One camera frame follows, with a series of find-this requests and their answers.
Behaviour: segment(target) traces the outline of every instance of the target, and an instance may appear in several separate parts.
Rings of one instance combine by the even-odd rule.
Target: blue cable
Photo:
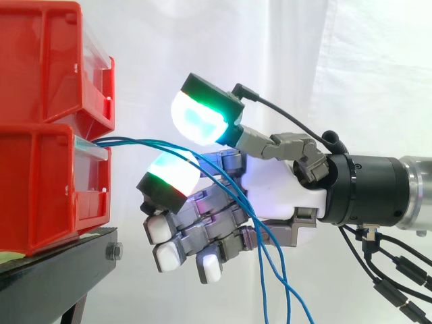
[[[117,143],[120,143],[118,145],[123,145],[123,144],[140,144],[140,141],[141,141],[141,140],[133,140],[131,138],[125,138],[125,137],[115,136],[115,137],[101,138],[99,140],[95,140],[95,143],[102,142],[102,141],[108,141],[108,140],[119,140],[119,141],[122,141],[122,142],[117,142]],[[192,150],[190,150],[188,148],[184,148],[182,146],[178,146],[178,145],[175,145],[175,144],[163,141],[163,140],[144,140],[144,141],[145,142],[152,142],[152,143],[155,143],[155,144],[160,144],[160,145],[163,145],[163,146],[168,146],[168,147],[171,147],[173,149],[180,149],[182,151],[188,151],[188,152],[192,153],[195,157],[199,157],[203,161],[206,161],[209,165],[211,165],[223,177],[225,177],[228,180],[228,182],[233,186],[233,188],[236,189],[236,192],[238,193],[239,197],[244,201],[244,203],[246,205],[249,206],[248,210],[249,211],[251,211],[251,210],[253,211],[253,208],[250,205],[249,200],[244,195],[244,193],[239,189],[239,187],[237,186],[237,184],[231,179],[231,177],[224,170],[220,169],[218,166],[216,166],[213,162],[211,162],[210,160],[208,160],[206,157],[204,157],[204,156],[202,156],[202,155],[200,155],[200,154],[198,154],[198,153],[196,153],[196,152],[194,152],[194,151],[192,151]],[[254,222],[254,225],[258,229],[258,232],[259,232],[259,226],[257,226],[255,222]],[[266,232],[269,233],[269,235],[271,236],[271,238],[272,238],[273,242],[275,243],[275,246],[276,246],[276,248],[278,250],[279,257],[280,257],[280,260],[281,260],[283,279],[288,283],[288,276],[286,274],[286,266],[285,266],[284,253],[283,253],[283,251],[281,249],[281,246],[277,242],[276,238],[269,231],[269,229],[267,228],[267,226],[265,226],[265,229],[266,229]],[[290,324],[290,319],[291,319],[291,307],[290,307],[291,298],[290,298],[290,291],[289,291],[289,289],[287,287],[285,287],[285,291],[286,291],[286,300],[287,300],[287,308],[288,308],[287,309],[287,324]]]
[[[303,306],[303,309],[310,321],[310,323],[314,323],[311,314],[309,312],[309,310],[307,309],[306,304],[304,303],[303,299],[301,299],[301,297],[298,295],[298,293],[292,289],[290,287],[290,285],[288,284],[288,281],[286,279],[286,269],[285,269],[285,262],[284,262],[284,255],[283,252],[281,250],[280,245],[278,244],[275,236],[273,235],[273,233],[271,233],[271,231],[269,230],[269,228],[262,223],[255,215],[252,206],[250,205],[248,199],[246,198],[246,196],[244,195],[244,193],[241,191],[241,189],[239,189],[239,187],[236,185],[236,183],[226,174],[226,172],[224,172],[224,170],[220,169],[218,166],[214,165],[214,163],[212,163],[211,161],[209,161],[208,159],[206,159],[205,157],[203,157],[202,155],[199,155],[198,153],[195,153],[194,151],[191,151],[187,148],[184,148],[182,146],[178,146],[178,145],[174,145],[172,143],[168,143],[165,141],[161,141],[161,140],[133,140],[131,138],[124,138],[124,137],[111,137],[111,138],[101,138],[99,140],[94,141],[95,143],[99,144],[102,147],[106,147],[106,146],[119,146],[119,145],[125,145],[125,144],[143,144],[143,145],[147,145],[149,147],[153,147],[155,149],[160,149],[162,151],[171,153],[187,162],[189,162],[190,164],[192,164],[193,166],[197,167],[200,171],[202,171],[204,174],[206,174],[206,176],[208,176],[210,179],[212,179],[220,188],[222,188],[227,194],[229,194],[252,218],[252,220],[254,221],[254,225],[255,227],[258,229],[257,232],[257,240],[259,241],[259,246],[258,246],[258,252],[259,252],[259,260],[260,260],[260,270],[261,270],[261,287],[263,289],[263,304],[264,304],[264,313],[265,313],[265,320],[266,323],[268,323],[268,318],[267,318],[267,296],[266,296],[266,291],[265,291],[265,284],[264,284],[264,273],[263,273],[263,262],[262,262],[262,255],[261,255],[261,248],[265,251],[265,255],[270,263],[270,266],[274,272],[274,274],[276,275],[276,277],[278,278],[278,280],[280,280],[280,282],[282,282],[282,284],[285,286],[286,288],[286,292],[287,292],[287,302],[288,302],[288,318],[287,318],[287,323],[290,322],[290,299],[289,299],[289,292],[293,293],[293,295],[295,295],[295,297],[299,300],[299,302],[301,303],[301,305]],[[205,170],[203,170],[199,165],[188,161],[187,158],[183,157],[182,155],[171,151],[171,150],[167,150],[166,148],[160,147],[159,145],[163,145],[163,146],[168,146],[170,148],[173,149],[180,149],[183,151],[189,151],[191,152],[194,156],[201,158],[203,161],[206,161],[209,165],[211,165],[213,168],[215,168],[221,175],[223,175],[228,182],[233,186],[233,188],[236,190],[236,192],[238,193],[239,197],[243,200],[240,201],[238,199],[238,197],[236,197],[232,192],[230,192],[224,185],[220,184],[212,175],[210,175],[208,172],[206,172]],[[262,227],[271,237],[271,239],[273,240],[273,242],[275,243],[278,251],[279,251],[279,255],[281,257],[281,262],[282,262],[282,271],[284,276],[281,277],[280,274],[277,272],[277,269],[275,268],[275,265],[273,264],[273,261],[271,260],[271,257],[268,253],[268,250],[266,248],[266,246],[263,244],[262,238],[261,238],[261,231],[259,230],[259,228]]]
[[[225,174],[224,176],[227,178],[227,180],[233,185],[233,187],[236,189],[236,191],[238,192],[238,194],[239,194],[239,196],[242,196],[243,198],[244,198],[244,200],[246,200],[246,202],[247,202],[247,205],[248,206],[250,206],[250,208],[247,208],[246,206],[244,206],[242,203],[239,203],[238,202],[238,200],[237,199],[235,199],[236,201],[237,201],[237,203],[239,203],[239,205],[243,208],[243,209],[245,209],[246,210],[246,212],[248,212],[248,213],[250,213],[250,215],[251,215],[251,217],[252,217],[252,220],[254,220],[254,224],[255,224],[255,227],[256,228],[259,228],[260,226],[261,227],[263,227],[265,230],[266,230],[266,232],[272,237],[272,240],[275,242],[275,245],[276,245],[276,247],[278,248],[278,251],[279,251],[279,255],[281,256],[281,260],[282,260],[282,265],[283,265],[283,268],[284,268],[284,265],[285,265],[285,263],[284,263],[284,255],[283,255],[283,252],[281,251],[281,248],[280,248],[280,245],[277,243],[277,240],[276,240],[276,238],[275,238],[275,236],[273,235],[273,233],[271,233],[271,231],[268,229],[268,227],[267,226],[265,226],[265,224],[263,224],[261,221],[259,221],[257,218],[256,218],[256,215],[254,214],[254,212],[251,212],[251,209],[253,210],[253,208],[252,208],[252,206],[250,205],[250,203],[249,203],[249,201],[248,201],[248,199],[246,198],[246,196],[243,194],[243,192],[241,192],[241,190],[239,189],[239,187],[237,187],[237,185],[235,184],[235,182],[226,174],[226,172],[224,172],[224,170],[221,170],[218,166],[216,166],[216,165],[214,165],[211,161],[209,161],[208,159],[206,159],[206,158],[204,158],[203,156],[201,156],[201,155],[199,155],[198,153],[195,153],[194,151],[191,151],[191,150],[189,150],[189,149],[187,149],[187,148],[183,148],[183,147],[181,147],[181,146],[178,146],[178,145],[174,145],[174,144],[172,144],[172,143],[168,143],[168,142],[164,142],[164,141],[160,141],[160,140],[132,140],[131,138],[120,138],[120,137],[117,137],[117,138],[108,138],[108,139],[106,139],[106,140],[122,140],[122,142],[113,142],[113,144],[115,144],[115,145],[111,145],[111,143],[109,143],[109,144],[106,144],[106,143],[103,143],[103,144],[105,144],[106,146],[117,146],[117,145],[123,145],[123,144],[144,144],[144,145],[146,145],[147,143],[158,143],[158,144],[162,144],[162,145],[164,145],[164,146],[168,146],[168,147],[171,147],[171,148],[175,148],[175,149],[182,149],[183,151],[189,151],[189,152],[191,152],[192,154],[194,154],[195,156],[198,156],[198,157],[200,157],[201,159],[203,159],[204,161],[206,161],[206,162],[208,162],[209,163],[209,165],[211,165],[212,167],[214,167],[219,173],[221,173],[222,175],[223,174]],[[214,177],[212,177],[211,175],[209,175],[209,174],[206,174],[207,176],[209,176],[214,182],[216,182],[216,179],[214,178]],[[223,188],[228,194],[230,194],[231,196],[233,195],[231,192],[229,192],[229,190],[227,189],[227,188],[225,188],[224,186],[222,186],[221,184],[219,184],[219,182],[216,182],[218,185],[220,185],[221,186],[221,188]],[[288,281],[286,280],[286,279],[282,279],[281,277],[280,277],[280,275],[279,275],[279,273],[277,272],[277,270],[275,269],[275,266],[274,266],[274,264],[273,264],[273,261],[271,260],[271,257],[269,256],[269,253],[268,253],[268,251],[267,251],[267,248],[265,247],[265,245],[262,243],[262,240],[259,240],[259,241],[261,241],[261,243],[260,243],[260,245],[259,245],[259,254],[261,253],[261,251],[260,251],[260,246],[264,249],[264,251],[265,251],[265,253],[266,253],[266,257],[267,257],[267,259],[268,259],[268,261],[269,261],[269,263],[270,263],[270,265],[271,265],[271,267],[272,267],[272,270],[273,270],[273,272],[276,274],[276,276],[277,276],[277,278],[284,284],[284,286],[285,286],[285,288],[286,288],[286,292],[287,292],[287,294],[289,294],[289,291],[291,291],[290,290],[290,286],[288,285]],[[294,295],[295,295],[295,297],[297,297],[297,298],[299,298],[300,296],[295,292],[295,293],[293,293]],[[311,314],[309,313],[309,311],[308,311],[308,309],[307,309],[307,307],[306,307],[306,305],[305,305],[305,303],[302,301],[302,300],[300,300],[300,303],[302,304],[302,306],[303,306],[303,308],[304,308],[304,310],[305,310],[305,312],[306,312],[306,315],[308,316],[308,318],[309,318],[309,320],[311,321],[311,319],[312,319],[312,317],[311,317]],[[290,320],[290,307],[289,307],[289,304],[288,304],[288,310],[289,310],[289,312],[288,312],[288,318],[287,318],[287,321],[289,322],[289,320]]]

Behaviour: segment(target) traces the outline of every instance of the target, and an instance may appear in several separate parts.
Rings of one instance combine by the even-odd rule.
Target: gray plastic bracket
[[[231,176],[238,177],[246,171],[246,158],[239,150],[230,149],[214,153],[206,153],[203,156]],[[206,161],[198,158],[198,163],[212,176],[219,175],[219,173]]]

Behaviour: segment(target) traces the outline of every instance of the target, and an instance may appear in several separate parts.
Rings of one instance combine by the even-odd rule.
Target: black cylindrical connector
[[[329,176],[318,185],[327,190],[321,221],[393,226],[405,214],[409,200],[408,174],[393,158],[329,155]]]
[[[427,282],[427,272],[409,261],[405,256],[398,257],[395,263],[396,269],[416,284],[423,286]]]

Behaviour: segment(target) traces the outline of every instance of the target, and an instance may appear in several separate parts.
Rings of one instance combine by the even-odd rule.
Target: white backdrop
[[[116,60],[117,135],[203,152],[180,136],[169,113],[195,72],[226,90],[242,82],[317,132],[338,131],[352,153],[432,156],[421,144],[432,114],[427,1],[80,2]],[[244,123],[268,134],[296,130],[253,104]],[[157,154],[137,146],[114,149],[111,224],[119,227],[124,257],[88,295],[83,323],[262,323],[256,253],[224,265],[215,285],[199,283],[194,258],[173,273],[157,273],[135,189]],[[430,254],[430,238],[386,232]],[[320,225],[312,242],[286,249],[285,256],[290,283],[316,323],[407,323],[374,291],[336,228]],[[378,264],[395,273],[386,260]],[[272,277],[267,271],[270,320],[284,323],[284,291]],[[418,305],[432,314],[432,307]],[[307,323],[297,302],[293,308],[292,323]]]

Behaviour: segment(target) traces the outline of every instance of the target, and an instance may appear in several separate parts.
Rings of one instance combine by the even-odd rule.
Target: red storage bin
[[[111,151],[67,125],[0,124],[0,251],[32,255],[109,221]]]
[[[114,129],[114,60],[80,5],[0,1],[0,123],[61,123],[87,140]]]

